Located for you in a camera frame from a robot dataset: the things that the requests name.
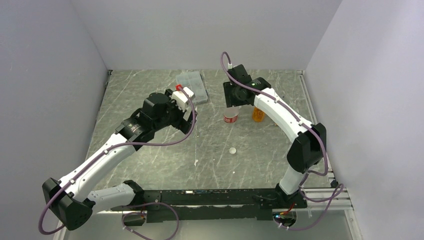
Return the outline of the clear bottle red label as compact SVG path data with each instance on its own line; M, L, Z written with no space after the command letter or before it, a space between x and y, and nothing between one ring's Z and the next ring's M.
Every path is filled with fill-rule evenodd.
M225 123L235 123L238 119L240 109L238 107L228 107L223 112L223 120Z

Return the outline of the blue white bottle cap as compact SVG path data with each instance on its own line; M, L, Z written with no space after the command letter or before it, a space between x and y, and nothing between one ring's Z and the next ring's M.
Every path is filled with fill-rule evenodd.
M231 155L235 155L235 154L237 153L237 149L236 149L235 147L231 147L231 148L229 149L229 153L230 153Z

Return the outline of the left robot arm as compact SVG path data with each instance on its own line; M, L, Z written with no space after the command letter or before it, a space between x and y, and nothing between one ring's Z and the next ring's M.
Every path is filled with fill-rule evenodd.
M139 209L145 202L144 190L133 180L95 191L94 187L119 163L143 146L152 146L156 132L173 127L188 137L197 112L194 93L187 87L151 93L129 118L123 120L91 157L72 172L56 180L47 179L42 190L46 211L51 211L70 231L84 225L92 214L127 206Z

